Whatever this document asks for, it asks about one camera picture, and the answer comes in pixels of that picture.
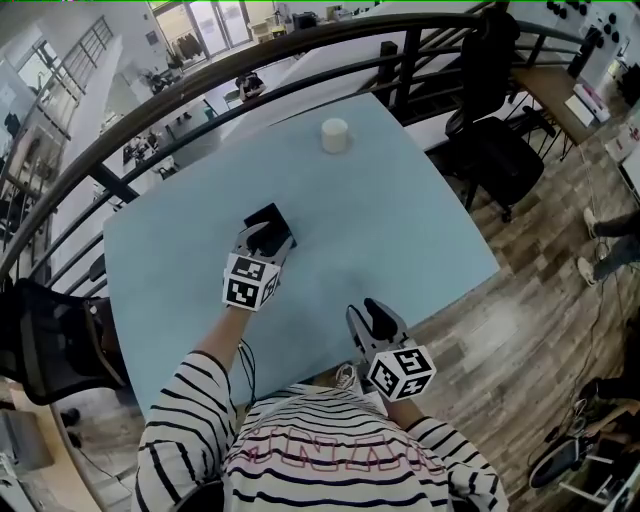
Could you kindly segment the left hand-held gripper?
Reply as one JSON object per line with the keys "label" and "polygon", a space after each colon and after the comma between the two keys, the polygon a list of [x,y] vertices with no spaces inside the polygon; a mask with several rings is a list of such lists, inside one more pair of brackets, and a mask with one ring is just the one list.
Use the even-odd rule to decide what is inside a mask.
{"label": "left hand-held gripper", "polygon": [[[261,222],[238,234],[223,273],[223,304],[257,312],[273,296],[292,238],[272,240],[258,248],[254,238],[268,226]],[[255,253],[259,260],[249,257]]]}

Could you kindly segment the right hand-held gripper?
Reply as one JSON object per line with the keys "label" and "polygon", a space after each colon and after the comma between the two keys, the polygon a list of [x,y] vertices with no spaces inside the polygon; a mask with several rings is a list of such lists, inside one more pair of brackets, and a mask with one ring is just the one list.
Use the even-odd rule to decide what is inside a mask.
{"label": "right hand-held gripper", "polygon": [[366,381],[388,402],[423,394],[437,373],[427,348],[407,340],[406,323],[383,302],[367,297],[364,307],[366,321],[355,306],[349,305],[346,311],[350,335],[363,358],[372,359],[372,345],[400,345],[373,357]]}

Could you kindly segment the black square cup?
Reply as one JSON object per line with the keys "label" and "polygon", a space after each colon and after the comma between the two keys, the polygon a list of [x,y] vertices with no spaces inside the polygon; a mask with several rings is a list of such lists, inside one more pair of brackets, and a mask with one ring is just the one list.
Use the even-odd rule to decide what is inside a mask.
{"label": "black square cup", "polygon": [[292,246],[296,246],[295,238],[275,203],[270,203],[244,219],[245,226],[265,223],[260,230],[248,237],[247,244],[251,252],[259,250],[265,256],[275,255],[285,241],[292,239]]}

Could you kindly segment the person's right forearm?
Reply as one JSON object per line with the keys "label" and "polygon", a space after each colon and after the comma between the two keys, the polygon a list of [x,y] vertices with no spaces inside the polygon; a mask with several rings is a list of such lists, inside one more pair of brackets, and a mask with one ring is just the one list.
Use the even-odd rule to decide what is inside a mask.
{"label": "person's right forearm", "polygon": [[388,417],[405,431],[413,428],[425,418],[425,414],[411,399],[395,402],[385,401],[384,404]]}

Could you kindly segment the person's left forearm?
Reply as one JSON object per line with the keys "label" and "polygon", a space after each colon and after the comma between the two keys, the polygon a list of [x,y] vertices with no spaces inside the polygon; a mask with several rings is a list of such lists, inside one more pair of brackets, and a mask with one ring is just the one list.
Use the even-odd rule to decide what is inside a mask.
{"label": "person's left forearm", "polygon": [[228,306],[196,350],[212,356],[230,371],[251,316],[250,310]]}

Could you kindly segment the white cup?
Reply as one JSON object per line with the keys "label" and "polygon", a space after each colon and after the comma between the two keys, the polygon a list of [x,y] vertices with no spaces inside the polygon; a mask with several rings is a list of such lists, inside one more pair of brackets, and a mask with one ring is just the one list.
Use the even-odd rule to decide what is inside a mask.
{"label": "white cup", "polygon": [[349,144],[349,127],[340,118],[326,119],[321,125],[321,144],[326,153],[339,154],[344,152]]}

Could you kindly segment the tall black office chair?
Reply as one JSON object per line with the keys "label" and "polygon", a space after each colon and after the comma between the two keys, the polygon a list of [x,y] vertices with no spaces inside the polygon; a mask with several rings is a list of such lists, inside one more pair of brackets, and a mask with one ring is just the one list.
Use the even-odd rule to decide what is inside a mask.
{"label": "tall black office chair", "polygon": [[520,29],[505,11],[484,10],[478,26],[461,45],[462,104],[446,124],[455,174],[469,184],[465,209],[470,210],[479,188],[502,208],[511,221],[512,206],[540,179],[543,158],[523,139],[536,129],[547,137],[555,129],[533,108],[525,106],[520,124],[511,127],[494,115],[502,108],[509,85],[512,57]]}

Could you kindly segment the grey round device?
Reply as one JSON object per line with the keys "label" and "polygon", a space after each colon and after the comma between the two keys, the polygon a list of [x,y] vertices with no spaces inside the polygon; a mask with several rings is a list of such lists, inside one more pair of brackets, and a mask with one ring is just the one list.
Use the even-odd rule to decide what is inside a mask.
{"label": "grey round device", "polygon": [[529,474],[529,487],[547,486],[570,469],[576,469],[580,461],[581,440],[577,436],[563,436],[554,441],[534,463]]}

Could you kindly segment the glass entrance door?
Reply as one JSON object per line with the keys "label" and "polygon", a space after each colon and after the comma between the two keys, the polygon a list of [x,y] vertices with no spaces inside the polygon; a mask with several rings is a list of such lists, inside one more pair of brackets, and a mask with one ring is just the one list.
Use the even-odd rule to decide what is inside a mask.
{"label": "glass entrance door", "polygon": [[170,52],[186,66],[252,40],[244,0],[148,1]]}

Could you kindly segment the grey stair railing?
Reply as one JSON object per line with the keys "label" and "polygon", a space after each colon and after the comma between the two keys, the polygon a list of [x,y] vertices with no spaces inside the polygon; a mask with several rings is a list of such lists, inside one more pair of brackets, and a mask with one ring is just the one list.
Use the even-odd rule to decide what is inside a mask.
{"label": "grey stair railing", "polygon": [[35,94],[33,109],[66,140],[71,139],[68,128],[74,112],[112,38],[113,32],[101,16],[64,57],[58,56],[41,37],[31,46],[19,69],[19,75]]}

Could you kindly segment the brown wooden side desk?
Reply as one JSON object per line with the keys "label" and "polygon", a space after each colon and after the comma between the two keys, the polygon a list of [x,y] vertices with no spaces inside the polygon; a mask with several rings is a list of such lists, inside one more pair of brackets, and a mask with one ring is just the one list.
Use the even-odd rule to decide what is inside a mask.
{"label": "brown wooden side desk", "polygon": [[574,94],[576,80],[560,66],[534,66],[511,70],[509,103],[524,90],[551,116],[575,146],[582,145],[598,130],[595,122],[585,126],[566,106]]}

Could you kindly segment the brown wooden board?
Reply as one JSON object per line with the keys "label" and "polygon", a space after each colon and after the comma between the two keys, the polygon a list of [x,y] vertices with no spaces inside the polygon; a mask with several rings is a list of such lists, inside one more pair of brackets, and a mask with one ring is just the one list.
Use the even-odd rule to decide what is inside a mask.
{"label": "brown wooden board", "polygon": [[58,412],[33,403],[23,387],[10,382],[12,410],[5,412],[9,455],[20,475],[39,478],[54,504],[66,512],[103,512],[90,489]]}

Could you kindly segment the white flat box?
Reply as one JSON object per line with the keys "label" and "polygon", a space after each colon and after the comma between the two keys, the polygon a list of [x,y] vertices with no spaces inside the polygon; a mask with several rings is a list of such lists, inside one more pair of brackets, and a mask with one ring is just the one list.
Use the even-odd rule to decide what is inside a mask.
{"label": "white flat box", "polygon": [[591,87],[582,83],[573,86],[573,94],[565,101],[565,106],[585,127],[594,122],[606,123],[611,117],[604,101]]}

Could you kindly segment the white metal frame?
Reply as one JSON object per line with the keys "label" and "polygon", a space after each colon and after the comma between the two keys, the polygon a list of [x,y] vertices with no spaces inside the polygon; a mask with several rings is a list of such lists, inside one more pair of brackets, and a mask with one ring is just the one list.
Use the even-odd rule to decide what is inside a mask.
{"label": "white metal frame", "polygon": [[581,485],[560,483],[568,491],[596,507],[595,512],[640,512],[640,452],[626,452],[610,463],[587,458],[586,481]]}

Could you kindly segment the group of black wall items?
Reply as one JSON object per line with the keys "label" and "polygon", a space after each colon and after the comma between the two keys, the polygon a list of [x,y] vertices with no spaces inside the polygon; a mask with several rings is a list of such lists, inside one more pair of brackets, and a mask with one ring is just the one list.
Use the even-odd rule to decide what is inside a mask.
{"label": "group of black wall items", "polygon": [[605,41],[620,42],[619,15],[612,4],[595,0],[547,0],[545,7],[558,31],[581,39],[587,39],[592,30],[598,31],[598,47]]}

